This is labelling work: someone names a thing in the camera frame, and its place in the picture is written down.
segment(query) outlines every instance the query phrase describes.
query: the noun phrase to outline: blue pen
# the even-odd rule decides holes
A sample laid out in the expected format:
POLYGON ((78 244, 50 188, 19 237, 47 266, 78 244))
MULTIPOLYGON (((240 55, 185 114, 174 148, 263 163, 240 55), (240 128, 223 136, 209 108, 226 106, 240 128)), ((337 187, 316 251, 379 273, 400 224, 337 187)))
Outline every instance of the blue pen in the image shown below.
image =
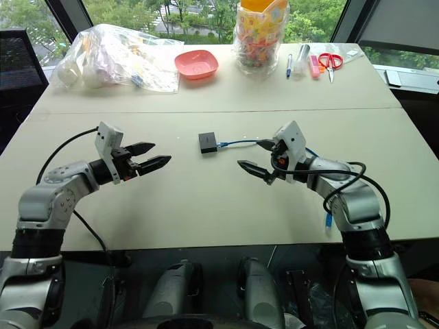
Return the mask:
POLYGON ((291 68, 293 66, 293 55, 288 55, 288 62, 287 62, 287 79, 289 79, 289 76, 291 75, 291 68))

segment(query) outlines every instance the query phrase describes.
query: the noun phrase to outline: orange lid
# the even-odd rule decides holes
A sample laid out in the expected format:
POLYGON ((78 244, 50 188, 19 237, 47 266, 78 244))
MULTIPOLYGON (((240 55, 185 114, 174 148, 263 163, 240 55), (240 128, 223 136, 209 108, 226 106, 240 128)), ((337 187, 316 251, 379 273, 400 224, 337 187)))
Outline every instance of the orange lid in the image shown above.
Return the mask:
POLYGON ((282 8, 286 7, 286 0, 241 0, 241 7, 252 12, 263 12, 269 5, 274 2, 282 3, 282 8))

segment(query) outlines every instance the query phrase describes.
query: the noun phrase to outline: window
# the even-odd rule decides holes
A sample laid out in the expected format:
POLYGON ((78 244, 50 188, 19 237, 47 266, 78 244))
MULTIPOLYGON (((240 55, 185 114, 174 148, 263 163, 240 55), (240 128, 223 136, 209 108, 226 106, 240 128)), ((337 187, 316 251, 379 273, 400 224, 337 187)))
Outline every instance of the window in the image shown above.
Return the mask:
POLYGON ((1 0, 0 27, 22 27, 41 66, 56 65, 70 45, 44 0, 1 0))
MULTIPOLYGON (((237 0, 83 0, 94 24, 109 23, 187 44, 230 44, 237 0)), ((284 42, 329 42, 346 0, 289 0, 284 42)))
POLYGON ((424 71, 439 70, 439 56, 393 49, 361 47, 372 64, 405 67, 424 71))

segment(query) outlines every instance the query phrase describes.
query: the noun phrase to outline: pink bowl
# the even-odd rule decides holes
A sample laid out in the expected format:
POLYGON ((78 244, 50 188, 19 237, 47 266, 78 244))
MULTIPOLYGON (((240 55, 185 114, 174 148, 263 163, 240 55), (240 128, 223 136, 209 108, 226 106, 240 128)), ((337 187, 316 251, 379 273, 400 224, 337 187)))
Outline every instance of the pink bowl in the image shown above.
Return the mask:
POLYGON ((182 53, 175 60, 178 72, 189 80, 210 77, 218 69, 218 61, 207 50, 194 50, 182 53))

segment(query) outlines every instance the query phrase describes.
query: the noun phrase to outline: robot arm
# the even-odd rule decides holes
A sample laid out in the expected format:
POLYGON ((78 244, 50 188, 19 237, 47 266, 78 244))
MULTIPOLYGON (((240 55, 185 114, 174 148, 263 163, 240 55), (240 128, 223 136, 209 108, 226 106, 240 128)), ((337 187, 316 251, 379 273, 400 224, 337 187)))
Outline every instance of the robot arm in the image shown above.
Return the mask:
POLYGON ((24 192, 11 256, 0 275, 0 328, 34 329, 59 318, 64 282, 57 276, 64 232, 76 204, 108 182, 118 184, 165 166, 170 156, 137 164, 131 157, 155 144, 121 147, 123 133, 101 122, 95 145, 99 160, 75 162, 50 171, 24 192))
MULTIPOLYGON (((307 157, 305 138, 295 121, 282 127, 273 141, 259 144, 272 152, 272 173, 252 162, 238 163, 269 185, 276 178, 289 183, 299 181, 326 198, 357 175, 348 163, 307 157)), ((372 188, 355 180, 330 197, 329 207, 342 233, 346 262, 353 275, 348 287, 353 304, 360 308, 360 324, 367 329, 423 328, 417 321, 416 303, 399 257, 392 250, 379 199, 372 188)))

